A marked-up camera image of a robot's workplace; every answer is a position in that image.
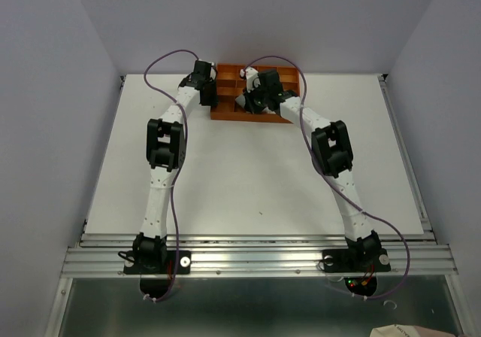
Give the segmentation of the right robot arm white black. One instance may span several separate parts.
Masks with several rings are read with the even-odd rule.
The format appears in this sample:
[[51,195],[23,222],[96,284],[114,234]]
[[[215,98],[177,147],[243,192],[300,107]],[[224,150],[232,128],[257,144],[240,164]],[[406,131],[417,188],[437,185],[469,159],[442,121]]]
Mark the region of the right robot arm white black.
[[347,249],[328,258],[327,266],[348,265],[364,269],[375,265],[382,253],[378,234],[363,213],[352,175],[353,151],[346,124],[332,122],[304,106],[304,96],[285,90],[274,69],[240,71],[246,81],[236,102],[246,111],[259,114],[270,111],[301,129],[315,170],[331,187],[342,217]]

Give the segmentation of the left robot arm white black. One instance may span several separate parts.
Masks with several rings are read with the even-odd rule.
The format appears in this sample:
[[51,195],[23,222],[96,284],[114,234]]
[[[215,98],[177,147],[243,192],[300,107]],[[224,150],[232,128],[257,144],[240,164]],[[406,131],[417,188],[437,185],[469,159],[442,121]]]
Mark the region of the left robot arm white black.
[[213,106],[218,101],[215,64],[197,60],[193,71],[180,82],[171,105],[159,118],[147,122],[150,190],[132,253],[135,263],[150,272],[160,272],[167,265],[168,206],[174,179],[186,158],[187,117],[196,105]]

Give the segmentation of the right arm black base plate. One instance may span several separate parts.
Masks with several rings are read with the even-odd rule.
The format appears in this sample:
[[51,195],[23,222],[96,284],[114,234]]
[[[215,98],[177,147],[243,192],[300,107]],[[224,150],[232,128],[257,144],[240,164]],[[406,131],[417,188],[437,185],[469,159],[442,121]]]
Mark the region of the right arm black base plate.
[[350,249],[324,249],[321,251],[322,270],[327,273],[365,273],[374,268],[374,272],[390,272],[391,265],[386,249],[380,249],[373,255],[357,255]]

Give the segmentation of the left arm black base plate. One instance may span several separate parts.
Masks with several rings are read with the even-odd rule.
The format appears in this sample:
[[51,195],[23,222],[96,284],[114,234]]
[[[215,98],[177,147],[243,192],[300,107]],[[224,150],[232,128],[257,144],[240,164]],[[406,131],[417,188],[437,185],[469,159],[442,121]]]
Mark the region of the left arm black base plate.
[[[176,262],[176,251],[168,250],[164,262],[150,260],[146,262],[135,262],[133,252],[120,251],[118,254],[124,262],[123,273],[126,275],[167,275],[174,273]],[[188,275],[190,273],[192,253],[189,250],[179,252],[177,275]]]

